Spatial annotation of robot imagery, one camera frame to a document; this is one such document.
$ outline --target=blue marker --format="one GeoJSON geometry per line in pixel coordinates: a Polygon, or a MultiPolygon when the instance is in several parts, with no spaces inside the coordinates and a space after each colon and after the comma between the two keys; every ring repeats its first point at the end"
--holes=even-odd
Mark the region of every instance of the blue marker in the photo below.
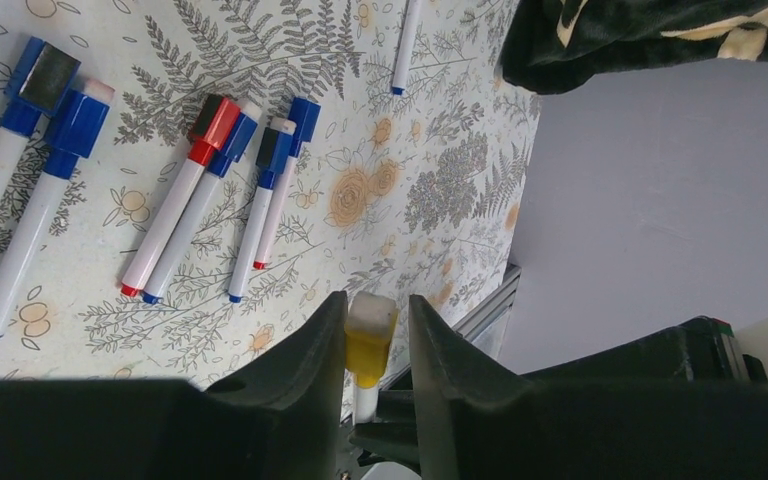
{"type": "Polygon", "coordinates": [[[48,125],[45,140],[51,145],[51,153],[1,260],[0,337],[7,328],[10,313],[16,308],[16,297],[34,255],[48,235],[57,208],[69,188],[78,157],[90,156],[112,100],[112,88],[89,79],[81,91],[69,90],[63,106],[48,125]]]}
{"type": "Polygon", "coordinates": [[[10,101],[0,121],[0,201],[37,121],[57,113],[80,64],[39,38],[28,40],[4,89],[10,101]]]}
{"type": "Polygon", "coordinates": [[[246,231],[243,233],[243,241],[237,255],[237,264],[234,265],[231,284],[228,286],[228,296],[233,303],[240,303],[246,293],[254,255],[260,242],[260,234],[263,233],[272,190],[275,188],[275,180],[284,173],[287,166],[287,157],[290,155],[295,131],[295,122],[286,118],[273,118],[269,128],[263,132],[263,140],[257,152],[257,166],[261,169],[260,179],[257,182],[246,231]]]}
{"type": "Polygon", "coordinates": [[[178,225],[175,226],[175,232],[163,249],[163,254],[143,289],[143,301],[146,303],[155,304],[166,295],[172,277],[178,265],[184,260],[184,254],[187,253],[196,235],[211,198],[222,185],[222,180],[231,164],[240,161],[257,130],[257,122],[261,115],[260,107],[250,101],[244,101],[240,105],[240,111],[222,149],[213,155],[207,171],[199,179],[186,210],[178,220],[178,225]]]}
{"type": "Polygon", "coordinates": [[[293,134],[293,144],[290,146],[290,156],[278,180],[275,182],[275,190],[272,192],[272,201],[269,203],[269,211],[266,213],[266,223],[263,233],[260,235],[260,243],[257,246],[257,254],[254,256],[255,270],[263,270],[269,265],[269,257],[272,254],[272,246],[275,244],[275,234],[281,224],[281,214],[284,210],[284,202],[293,176],[296,171],[296,163],[302,151],[302,145],[313,139],[313,130],[316,128],[316,120],[319,118],[319,105],[296,97],[290,107],[288,118],[296,123],[296,133],[293,134]]]}

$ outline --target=black eraser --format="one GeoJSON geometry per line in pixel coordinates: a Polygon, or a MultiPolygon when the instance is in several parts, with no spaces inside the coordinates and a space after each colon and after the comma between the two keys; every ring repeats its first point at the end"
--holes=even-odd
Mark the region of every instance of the black eraser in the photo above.
{"type": "Polygon", "coordinates": [[[255,165],[260,169],[269,168],[272,164],[272,157],[275,155],[275,144],[278,143],[278,135],[281,132],[266,128],[263,130],[263,138],[260,141],[260,150],[257,151],[257,161],[255,165]]]}
{"type": "Polygon", "coordinates": [[[46,43],[18,96],[45,112],[54,112],[80,64],[77,59],[46,43]]]}
{"type": "Polygon", "coordinates": [[[222,100],[225,97],[211,93],[204,99],[204,105],[201,107],[198,118],[193,122],[193,127],[190,129],[190,136],[193,139],[201,139],[207,135],[210,126],[213,124],[213,118],[216,117],[216,113],[219,111],[219,107],[222,105],[222,100]]]}

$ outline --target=floral fabric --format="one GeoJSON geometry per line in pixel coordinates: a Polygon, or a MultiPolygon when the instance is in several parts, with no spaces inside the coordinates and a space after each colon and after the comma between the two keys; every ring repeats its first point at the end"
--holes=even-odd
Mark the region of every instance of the floral fabric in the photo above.
{"type": "MultiPolygon", "coordinates": [[[[515,2],[418,1],[409,82],[395,97],[403,2],[0,0],[0,89],[30,34],[117,92],[0,340],[0,378],[183,376],[206,386],[297,329],[332,290],[402,307],[424,294],[453,323],[492,292],[539,115],[535,97],[493,76],[515,2]],[[227,302],[258,134],[164,301],[120,296],[207,93],[249,98],[266,115],[286,114],[296,95],[322,105],[272,263],[242,304],[227,302]]],[[[0,255],[46,155],[38,133],[0,206],[0,255]]],[[[400,318],[391,371],[408,361],[400,318]]]]}

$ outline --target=leaf pattern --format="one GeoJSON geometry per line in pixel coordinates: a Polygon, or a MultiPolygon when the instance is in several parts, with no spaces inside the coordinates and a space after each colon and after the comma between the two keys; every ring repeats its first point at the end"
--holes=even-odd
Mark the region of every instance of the leaf pattern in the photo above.
{"type": "MultiPolygon", "coordinates": [[[[7,185],[7,191],[0,202],[0,255],[10,245],[13,228],[18,223],[25,211],[25,205],[31,198],[36,180],[42,171],[44,159],[48,157],[48,147],[42,142],[41,135],[35,133],[31,137],[29,148],[25,150],[13,177],[7,185]]],[[[66,190],[66,195],[57,209],[54,222],[49,228],[49,233],[60,236],[69,229],[71,208],[87,199],[83,195],[86,183],[79,180],[80,169],[76,169],[72,175],[72,181],[66,190]]]]}
{"type": "MultiPolygon", "coordinates": [[[[493,76],[515,3],[427,2],[402,96],[391,91],[403,22],[396,4],[171,0],[148,8],[117,0],[98,8],[69,1],[80,14],[59,4],[53,15],[20,9],[17,20],[33,20],[22,23],[25,34],[46,37],[55,23],[65,37],[80,34],[81,59],[119,98],[29,274],[27,291],[44,297],[45,318],[26,327],[42,300],[17,305],[0,343],[0,378],[174,375],[203,387],[290,335],[340,289],[396,300],[387,375],[398,371],[407,362],[410,294],[456,321],[504,273],[540,113],[535,96],[493,76]],[[116,281],[174,182],[182,140],[208,93],[252,100],[264,111],[261,125],[286,115],[295,96],[322,106],[272,257],[252,272],[243,302],[229,303],[258,135],[211,199],[162,301],[124,297],[116,281]]],[[[3,11],[15,11],[5,5],[0,25],[3,11]]],[[[0,88],[12,71],[5,60],[0,88]]],[[[0,252],[48,154],[40,137],[2,199],[0,252]]],[[[350,405],[350,393],[344,398],[350,405]]]]}

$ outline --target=eraser cap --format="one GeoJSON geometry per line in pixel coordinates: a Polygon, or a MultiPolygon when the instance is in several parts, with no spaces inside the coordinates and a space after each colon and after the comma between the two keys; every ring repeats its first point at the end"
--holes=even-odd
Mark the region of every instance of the eraser cap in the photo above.
{"type": "Polygon", "coordinates": [[[257,166],[275,175],[284,173],[295,130],[295,122],[286,118],[273,118],[269,128],[263,132],[260,150],[257,152],[257,166]]]}
{"type": "Polygon", "coordinates": [[[42,114],[57,113],[80,65],[51,44],[31,37],[4,88],[10,101],[1,126],[30,137],[42,114]]]}
{"type": "Polygon", "coordinates": [[[54,115],[81,65],[50,43],[31,37],[13,68],[4,94],[46,115],[54,115]]]}
{"type": "Polygon", "coordinates": [[[225,144],[239,113],[240,107],[231,100],[221,95],[209,94],[204,100],[199,116],[193,122],[190,138],[197,144],[207,144],[211,148],[199,149],[198,158],[193,158],[193,152],[196,151],[193,148],[189,158],[201,165],[207,165],[213,157],[213,151],[225,144]]]}
{"type": "Polygon", "coordinates": [[[110,106],[106,103],[77,90],[69,90],[60,111],[48,124],[45,141],[52,148],[87,158],[108,111],[110,106]]]}
{"type": "Polygon", "coordinates": [[[234,126],[231,128],[231,132],[228,134],[228,139],[225,140],[222,149],[213,155],[213,159],[210,161],[207,171],[217,177],[224,177],[225,174],[228,173],[231,164],[240,161],[240,158],[246,151],[246,147],[249,146],[249,142],[256,130],[257,121],[253,120],[243,112],[240,112],[240,114],[237,115],[237,120],[234,122],[234,126]]]}
{"type": "Polygon", "coordinates": [[[322,107],[319,105],[304,98],[296,97],[293,99],[290,114],[287,116],[296,124],[293,143],[290,146],[290,156],[298,157],[302,150],[302,144],[313,139],[313,131],[316,128],[316,121],[319,119],[321,109],[322,107]]]}

